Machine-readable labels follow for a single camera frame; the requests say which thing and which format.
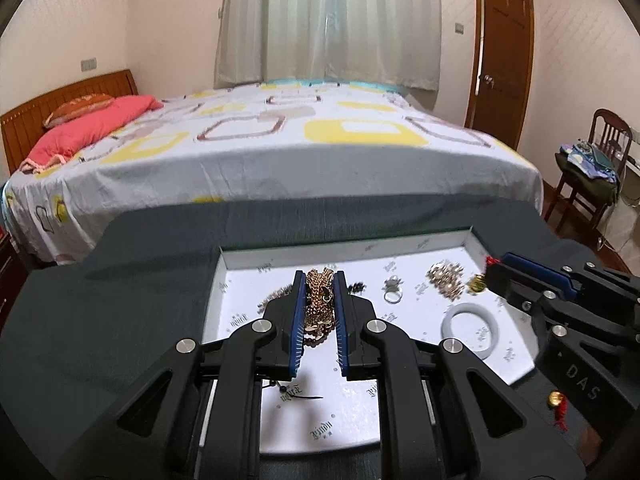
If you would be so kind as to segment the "pink pillow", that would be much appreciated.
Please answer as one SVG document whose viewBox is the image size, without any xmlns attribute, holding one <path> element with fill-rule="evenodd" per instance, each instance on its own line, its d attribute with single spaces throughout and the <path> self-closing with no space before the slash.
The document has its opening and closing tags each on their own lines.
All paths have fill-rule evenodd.
<svg viewBox="0 0 640 480">
<path fill-rule="evenodd" d="M 120 96 L 104 110 L 87 114 L 47 130 L 18 166 L 18 171 L 38 172 L 64 165 L 80 150 L 95 144 L 148 110 L 164 104 L 154 96 Z"/>
</svg>

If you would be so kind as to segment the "dark grey table cloth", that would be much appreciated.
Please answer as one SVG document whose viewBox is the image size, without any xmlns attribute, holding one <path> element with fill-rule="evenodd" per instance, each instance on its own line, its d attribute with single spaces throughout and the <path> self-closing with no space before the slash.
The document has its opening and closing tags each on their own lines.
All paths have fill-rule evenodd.
<svg viewBox="0 0 640 480">
<path fill-rule="evenodd" d="M 121 214 L 81 262 L 32 272 L 1 334 L 1 474 L 47 479 L 165 351 L 201 338 L 218 257 L 246 249 L 474 228 L 491 255 L 582 266 L 525 202 L 399 195 L 163 206 Z"/>
</svg>

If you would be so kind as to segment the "wall switch plate left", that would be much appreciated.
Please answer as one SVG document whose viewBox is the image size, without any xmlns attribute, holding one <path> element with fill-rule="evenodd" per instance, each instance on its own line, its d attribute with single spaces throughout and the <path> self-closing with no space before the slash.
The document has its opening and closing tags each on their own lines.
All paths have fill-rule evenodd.
<svg viewBox="0 0 640 480">
<path fill-rule="evenodd" d="M 96 69 L 96 58 L 86 58 L 85 60 L 80 61 L 80 70 L 85 72 L 90 72 L 90 70 Z"/>
</svg>

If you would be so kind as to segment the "pale jade bangle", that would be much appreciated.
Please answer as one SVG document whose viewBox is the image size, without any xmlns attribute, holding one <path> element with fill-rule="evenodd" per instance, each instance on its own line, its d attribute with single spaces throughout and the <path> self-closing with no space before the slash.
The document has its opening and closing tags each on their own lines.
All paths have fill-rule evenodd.
<svg viewBox="0 0 640 480">
<path fill-rule="evenodd" d="M 457 338 L 467 344 L 481 359 L 486 360 L 499 342 L 498 321 L 486 307 L 474 302 L 454 304 L 440 324 L 442 339 Z"/>
</svg>

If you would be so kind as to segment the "black cord pendant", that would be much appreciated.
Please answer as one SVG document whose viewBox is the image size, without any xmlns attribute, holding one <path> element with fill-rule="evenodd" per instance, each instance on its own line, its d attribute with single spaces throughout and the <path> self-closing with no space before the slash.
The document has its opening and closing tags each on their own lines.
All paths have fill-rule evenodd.
<svg viewBox="0 0 640 480">
<path fill-rule="evenodd" d="M 299 387 L 299 384 L 282 384 L 282 382 L 277 382 L 276 380 L 270 380 L 269 382 L 265 382 L 262 385 L 264 389 L 277 389 L 280 399 L 282 402 L 290 402 L 293 400 L 322 400 L 323 396 L 314 396 L 313 394 L 303 393 L 302 389 Z"/>
</svg>

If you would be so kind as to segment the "wooden chair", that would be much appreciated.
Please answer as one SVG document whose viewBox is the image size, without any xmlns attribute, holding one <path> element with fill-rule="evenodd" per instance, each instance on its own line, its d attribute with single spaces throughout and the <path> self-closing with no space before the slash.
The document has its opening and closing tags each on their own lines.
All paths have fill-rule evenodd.
<svg viewBox="0 0 640 480">
<path fill-rule="evenodd" d="M 575 204 L 590 214 L 587 232 L 594 232 L 605 211 L 620 197 L 634 133 L 629 125 L 612 110 L 598 108 L 592 116 L 589 136 L 574 144 L 563 144 L 554 154 L 561 171 L 558 185 L 544 220 L 548 221 L 562 197 L 563 188 L 570 187 L 565 211 L 558 230 L 566 221 L 568 211 Z"/>
</svg>

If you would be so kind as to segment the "wooden headboard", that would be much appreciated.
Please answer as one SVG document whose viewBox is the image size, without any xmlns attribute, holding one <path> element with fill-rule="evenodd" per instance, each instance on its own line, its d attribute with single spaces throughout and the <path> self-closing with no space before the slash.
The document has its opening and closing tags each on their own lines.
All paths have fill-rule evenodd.
<svg viewBox="0 0 640 480">
<path fill-rule="evenodd" d="M 81 96 L 105 93 L 112 98 L 138 93 L 131 70 L 91 77 L 51 90 L 1 116 L 1 133 L 10 174 L 13 174 L 36 142 L 44 135 L 43 122 L 59 106 Z"/>
</svg>

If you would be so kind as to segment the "clothes pile on chair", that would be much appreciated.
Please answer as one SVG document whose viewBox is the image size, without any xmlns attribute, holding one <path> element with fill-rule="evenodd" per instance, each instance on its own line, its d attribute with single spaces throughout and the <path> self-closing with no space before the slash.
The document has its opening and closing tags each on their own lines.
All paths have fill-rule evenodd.
<svg viewBox="0 0 640 480">
<path fill-rule="evenodd" d="M 602 191 L 601 195 L 610 203 L 617 200 L 620 192 L 620 177 L 612 160 L 608 158 L 592 143 L 579 140 L 576 144 L 562 144 L 559 154 L 562 155 L 568 168 L 576 170 L 578 176 L 584 177 L 588 184 L 605 183 L 609 191 Z"/>
</svg>

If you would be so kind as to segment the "rose gold brooch in tray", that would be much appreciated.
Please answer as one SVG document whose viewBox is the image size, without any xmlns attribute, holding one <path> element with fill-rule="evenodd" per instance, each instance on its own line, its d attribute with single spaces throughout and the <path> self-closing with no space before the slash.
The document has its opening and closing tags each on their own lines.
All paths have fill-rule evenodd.
<svg viewBox="0 0 640 480">
<path fill-rule="evenodd" d="M 459 263 L 444 260 L 434 263 L 426 272 L 426 277 L 442 296 L 454 301 L 462 296 L 462 274 L 463 268 Z"/>
</svg>

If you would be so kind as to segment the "wooden nightstand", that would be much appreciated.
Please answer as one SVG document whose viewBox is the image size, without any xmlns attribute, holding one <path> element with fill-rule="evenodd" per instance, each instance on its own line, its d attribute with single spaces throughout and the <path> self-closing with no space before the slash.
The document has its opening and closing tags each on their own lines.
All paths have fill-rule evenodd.
<svg viewBox="0 0 640 480">
<path fill-rule="evenodd" d="M 0 328 L 28 277 L 28 269 L 11 243 L 9 234 L 1 232 L 0 246 Z"/>
</svg>

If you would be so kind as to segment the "orange patterned pillow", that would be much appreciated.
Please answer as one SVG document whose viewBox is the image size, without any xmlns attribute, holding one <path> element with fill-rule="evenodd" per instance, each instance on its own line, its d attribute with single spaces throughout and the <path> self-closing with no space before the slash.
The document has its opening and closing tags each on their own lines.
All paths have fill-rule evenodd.
<svg viewBox="0 0 640 480">
<path fill-rule="evenodd" d="M 104 93 L 93 93 L 72 99 L 56 108 L 42 123 L 43 128 L 49 130 L 71 120 L 104 110 L 114 101 L 112 96 Z"/>
</svg>

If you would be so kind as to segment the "brown wooden door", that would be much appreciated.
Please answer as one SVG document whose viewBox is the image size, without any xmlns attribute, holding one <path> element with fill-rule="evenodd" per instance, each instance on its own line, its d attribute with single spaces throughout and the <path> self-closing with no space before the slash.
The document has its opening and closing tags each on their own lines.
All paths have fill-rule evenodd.
<svg viewBox="0 0 640 480">
<path fill-rule="evenodd" d="M 465 125 L 518 148 L 534 64 L 534 0 L 475 0 Z"/>
</svg>

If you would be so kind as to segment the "rose gold brooch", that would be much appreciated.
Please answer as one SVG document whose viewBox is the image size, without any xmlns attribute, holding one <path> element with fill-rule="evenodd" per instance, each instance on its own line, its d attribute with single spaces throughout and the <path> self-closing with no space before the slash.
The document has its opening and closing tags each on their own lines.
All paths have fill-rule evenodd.
<svg viewBox="0 0 640 480">
<path fill-rule="evenodd" d="M 335 328 L 334 272 L 311 269 L 306 275 L 304 345 L 314 348 Z"/>
<path fill-rule="evenodd" d="M 442 296 L 454 301 L 462 296 L 462 274 L 463 268 L 459 263 L 444 260 L 434 263 L 426 272 L 426 277 Z"/>
</svg>

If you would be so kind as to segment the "bed with patterned sheet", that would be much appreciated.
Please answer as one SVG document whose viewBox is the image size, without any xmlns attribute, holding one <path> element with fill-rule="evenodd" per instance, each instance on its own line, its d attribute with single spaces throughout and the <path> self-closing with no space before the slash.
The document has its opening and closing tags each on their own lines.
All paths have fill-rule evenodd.
<svg viewBox="0 0 640 480">
<path fill-rule="evenodd" d="M 119 214 L 229 200 L 476 194 L 542 204 L 538 169 L 486 133 L 364 84 L 247 84 L 160 101 L 64 165 L 16 170 L 1 217 L 37 258 L 85 258 Z"/>
</svg>

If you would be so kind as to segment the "gold bell short red tassel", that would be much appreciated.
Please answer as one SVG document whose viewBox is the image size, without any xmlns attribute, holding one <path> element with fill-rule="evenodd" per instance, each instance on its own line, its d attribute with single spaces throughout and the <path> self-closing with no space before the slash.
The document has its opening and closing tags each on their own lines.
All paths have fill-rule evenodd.
<svg viewBox="0 0 640 480">
<path fill-rule="evenodd" d="M 491 266 L 499 262 L 500 260 L 498 258 L 487 256 L 485 259 L 485 269 L 488 270 Z M 474 274 L 472 278 L 470 278 L 470 280 L 466 283 L 466 288 L 468 289 L 468 293 L 472 295 L 477 295 L 480 292 L 484 292 L 484 290 L 487 288 L 485 274 Z"/>
</svg>

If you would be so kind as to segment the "white curtain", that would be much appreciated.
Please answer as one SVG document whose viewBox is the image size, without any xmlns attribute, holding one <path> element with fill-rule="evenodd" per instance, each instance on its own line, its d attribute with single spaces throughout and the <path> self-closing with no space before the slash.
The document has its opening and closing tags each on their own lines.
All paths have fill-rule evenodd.
<svg viewBox="0 0 640 480">
<path fill-rule="evenodd" d="M 215 81 L 362 81 L 437 91 L 440 0 L 224 0 Z"/>
</svg>

